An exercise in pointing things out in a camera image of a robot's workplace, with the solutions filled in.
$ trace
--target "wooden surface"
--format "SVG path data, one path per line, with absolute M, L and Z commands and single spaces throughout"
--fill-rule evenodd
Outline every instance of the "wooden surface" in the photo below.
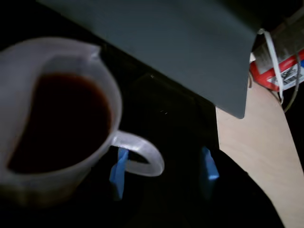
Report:
M 263 189 L 286 228 L 303 228 L 304 175 L 276 98 L 253 83 L 244 119 L 216 113 L 220 149 Z

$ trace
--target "dark gray board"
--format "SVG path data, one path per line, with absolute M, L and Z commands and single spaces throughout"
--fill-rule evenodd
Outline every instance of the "dark gray board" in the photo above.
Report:
M 259 21 L 239 5 L 216 0 L 39 2 L 224 111 L 244 117 Z

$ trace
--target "cup handle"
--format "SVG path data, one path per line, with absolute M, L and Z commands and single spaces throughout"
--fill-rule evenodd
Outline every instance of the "cup handle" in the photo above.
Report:
M 161 175 L 165 168 L 161 153 L 151 142 L 142 137 L 118 130 L 112 145 L 133 151 L 148 161 L 146 164 L 128 160 L 125 169 L 130 173 L 155 177 Z

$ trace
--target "dark liquid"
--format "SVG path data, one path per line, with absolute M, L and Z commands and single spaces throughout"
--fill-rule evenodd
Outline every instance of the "dark liquid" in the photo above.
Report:
M 8 167 L 41 173 L 77 164 L 102 145 L 110 123 L 107 101 L 93 82 L 73 74 L 44 75 Z

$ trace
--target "white strap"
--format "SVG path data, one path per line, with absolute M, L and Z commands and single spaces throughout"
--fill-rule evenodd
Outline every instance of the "white strap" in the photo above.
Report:
M 278 82 L 279 85 L 279 95 L 281 98 L 281 104 L 283 103 L 283 79 L 281 76 L 281 71 L 280 71 L 280 67 L 279 67 L 279 62 L 277 60 L 277 56 L 276 56 L 276 50 L 275 50 L 275 46 L 274 43 L 272 41 L 271 35 L 269 32 L 267 32 L 265 29 L 261 28 L 258 32 L 259 34 L 264 34 L 265 39 L 266 39 L 266 43 L 268 46 L 268 50 L 269 50 L 269 54 L 272 60 L 272 64 L 274 65 L 274 70 L 275 70 L 275 77 L 276 80 Z

